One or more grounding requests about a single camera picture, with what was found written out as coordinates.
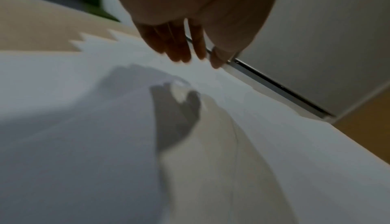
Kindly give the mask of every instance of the skin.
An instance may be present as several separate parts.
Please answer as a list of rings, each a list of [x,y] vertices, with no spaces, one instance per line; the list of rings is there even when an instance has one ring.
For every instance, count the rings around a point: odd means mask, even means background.
[[[246,48],[263,26],[275,0],[120,0],[141,37],[174,62],[189,62],[184,32],[188,21],[199,59],[206,57],[204,32],[215,47],[210,63],[217,69]]]

